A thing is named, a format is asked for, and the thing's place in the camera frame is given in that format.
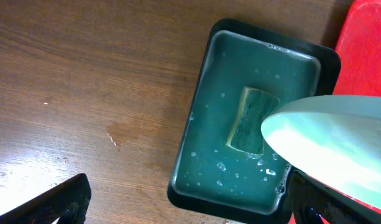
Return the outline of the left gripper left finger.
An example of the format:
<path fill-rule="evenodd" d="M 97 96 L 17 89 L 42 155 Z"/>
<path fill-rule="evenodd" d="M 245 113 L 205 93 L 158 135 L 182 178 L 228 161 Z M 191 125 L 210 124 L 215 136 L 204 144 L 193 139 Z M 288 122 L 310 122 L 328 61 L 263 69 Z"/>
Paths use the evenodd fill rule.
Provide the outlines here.
<path fill-rule="evenodd" d="M 88 178 L 80 173 L 0 215 L 0 223 L 84 224 L 90 200 Z"/>

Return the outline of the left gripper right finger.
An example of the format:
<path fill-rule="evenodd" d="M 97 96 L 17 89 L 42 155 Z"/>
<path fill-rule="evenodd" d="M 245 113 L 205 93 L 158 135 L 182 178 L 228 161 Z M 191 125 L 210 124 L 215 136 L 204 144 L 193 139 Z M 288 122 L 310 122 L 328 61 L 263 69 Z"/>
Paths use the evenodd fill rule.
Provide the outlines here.
<path fill-rule="evenodd" d="M 381 224 L 381 214 L 295 170 L 288 198 L 297 224 Z"/>

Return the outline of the mint green plate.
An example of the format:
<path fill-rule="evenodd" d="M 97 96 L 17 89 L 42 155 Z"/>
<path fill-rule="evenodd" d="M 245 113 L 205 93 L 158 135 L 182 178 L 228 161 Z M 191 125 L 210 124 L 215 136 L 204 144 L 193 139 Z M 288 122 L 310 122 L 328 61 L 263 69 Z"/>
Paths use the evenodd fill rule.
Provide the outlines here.
<path fill-rule="evenodd" d="M 381 97 L 324 95 L 292 101 L 266 118 L 261 132 L 291 165 L 381 209 Z"/>

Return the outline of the green yellow sponge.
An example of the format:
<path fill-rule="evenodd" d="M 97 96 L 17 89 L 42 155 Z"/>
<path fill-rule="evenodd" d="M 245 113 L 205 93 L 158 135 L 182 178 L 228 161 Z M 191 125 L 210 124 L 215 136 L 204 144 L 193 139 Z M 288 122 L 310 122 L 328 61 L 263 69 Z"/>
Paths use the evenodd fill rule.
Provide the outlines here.
<path fill-rule="evenodd" d="M 262 157 L 265 140 L 261 125 L 279 104 L 280 100 L 275 95 L 258 88 L 245 87 L 226 146 L 251 159 Z"/>

